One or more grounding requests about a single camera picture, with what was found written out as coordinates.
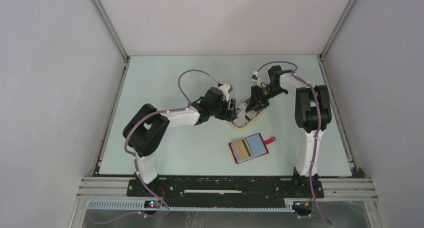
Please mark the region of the white credit card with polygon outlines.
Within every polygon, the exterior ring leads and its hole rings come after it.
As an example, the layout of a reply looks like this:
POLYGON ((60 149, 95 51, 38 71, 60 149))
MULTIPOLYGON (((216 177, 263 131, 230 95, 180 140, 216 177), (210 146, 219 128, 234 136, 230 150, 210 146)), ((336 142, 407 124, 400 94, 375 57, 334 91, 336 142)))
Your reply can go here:
POLYGON ((247 104, 245 102, 241 103, 236 108, 237 118, 234 120, 233 124, 238 128, 244 127, 249 122, 246 118, 246 108, 247 104))

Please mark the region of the red card holder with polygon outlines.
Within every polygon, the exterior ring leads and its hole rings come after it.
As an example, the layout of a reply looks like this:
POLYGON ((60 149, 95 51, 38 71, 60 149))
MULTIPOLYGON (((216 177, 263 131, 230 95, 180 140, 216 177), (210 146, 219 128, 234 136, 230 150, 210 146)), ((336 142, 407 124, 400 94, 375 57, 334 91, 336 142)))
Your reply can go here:
POLYGON ((263 136, 260 133, 256 133, 250 136, 247 136, 245 138, 241 138, 238 140, 234 140, 232 142, 228 143, 229 149, 231 151, 232 157, 236 164, 241 164, 247 161, 250 161, 252 159, 264 156, 269 153, 269 149, 267 145, 272 144, 276 141, 276 138, 274 136, 263 139, 263 136), (235 142, 238 140, 246 139, 248 142, 248 145, 252 151, 253 156, 248 159, 240 159, 239 154, 235 148, 235 142))

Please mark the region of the gold card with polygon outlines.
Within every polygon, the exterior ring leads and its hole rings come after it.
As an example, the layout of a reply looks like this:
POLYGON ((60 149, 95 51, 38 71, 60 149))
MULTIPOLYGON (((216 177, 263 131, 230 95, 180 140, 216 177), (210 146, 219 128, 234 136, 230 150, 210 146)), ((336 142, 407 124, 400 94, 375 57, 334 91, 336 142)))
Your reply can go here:
POLYGON ((241 160, 246 160, 253 156, 253 153, 246 139, 237 140, 234 143, 234 146, 241 160))

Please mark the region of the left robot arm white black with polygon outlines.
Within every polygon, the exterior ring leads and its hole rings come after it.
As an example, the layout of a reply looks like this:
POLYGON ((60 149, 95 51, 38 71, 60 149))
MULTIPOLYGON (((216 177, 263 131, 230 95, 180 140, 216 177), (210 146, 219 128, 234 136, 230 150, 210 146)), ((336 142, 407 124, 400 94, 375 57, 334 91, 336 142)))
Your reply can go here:
POLYGON ((158 172, 151 155, 159 147, 167 129, 181 126, 197 126, 211 117, 231 122, 236 119, 236 100, 230 98, 233 87, 218 84, 204 96, 187 107, 159 110, 147 103, 124 128, 124 151, 133 156, 136 176, 141 180, 138 189, 145 196, 153 196, 158 190, 155 180, 158 172))

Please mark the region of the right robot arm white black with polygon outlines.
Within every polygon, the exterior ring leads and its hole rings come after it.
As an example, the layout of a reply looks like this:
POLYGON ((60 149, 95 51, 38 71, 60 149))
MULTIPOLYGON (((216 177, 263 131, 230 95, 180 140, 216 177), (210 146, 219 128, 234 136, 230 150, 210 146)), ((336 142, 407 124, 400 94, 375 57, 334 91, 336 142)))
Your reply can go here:
POLYGON ((256 70, 251 80, 250 99, 246 112, 259 112, 267 108, 269 100, 282 93, 295 97, 294 119, 302 134, 300 158, 292 176, 291 192, 304 197, 311 187, 318 185, 318 152, 328 124, 332 121, 329 91, 326 85, 313 85, 297 75, 296 70, 282 70, 274 65, 268 70, 269 83, 260 78, 256 70))

